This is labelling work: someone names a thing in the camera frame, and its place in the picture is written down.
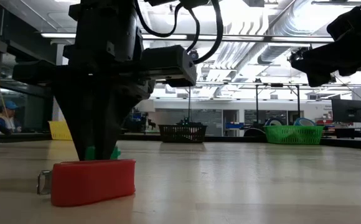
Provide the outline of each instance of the person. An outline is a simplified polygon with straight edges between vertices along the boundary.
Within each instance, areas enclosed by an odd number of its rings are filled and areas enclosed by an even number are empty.
[[[0,125],[9,129],[12,133],[21,132],[21,125],[14,119],[16,109],[17,105],[13,101],[8,100],[5,102],[5,107],[2,107],[2,111],[0,112]]]

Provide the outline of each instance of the monitor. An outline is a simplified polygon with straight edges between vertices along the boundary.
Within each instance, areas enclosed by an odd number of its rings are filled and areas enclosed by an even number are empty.
[[[361,122],[361,100],[332,99],[332,115],[335,122]]]

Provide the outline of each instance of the black basket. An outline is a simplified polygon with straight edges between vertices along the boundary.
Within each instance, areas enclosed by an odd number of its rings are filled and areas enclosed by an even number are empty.
[[[202,143],[206,126],[159,125],[163,142]]]

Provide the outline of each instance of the green object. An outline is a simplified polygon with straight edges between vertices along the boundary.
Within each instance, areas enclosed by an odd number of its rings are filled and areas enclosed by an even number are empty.
[[[268,142],[318,145],[324,126],[265,126]]]
[[[113,153],[110,156],[110,159],[118,159],[121,155],[121,151],[118,146],[114,147]],[[87,148],[87,153],[85,154],[85,160],[91,161],[95,160],[95,147],[90,146]]]

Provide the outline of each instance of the green basket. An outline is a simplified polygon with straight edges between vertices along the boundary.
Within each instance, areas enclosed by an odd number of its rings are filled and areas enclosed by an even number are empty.
[[[323,128],[323,126],[266,126],[265,133],[270,143],[318,145]]]

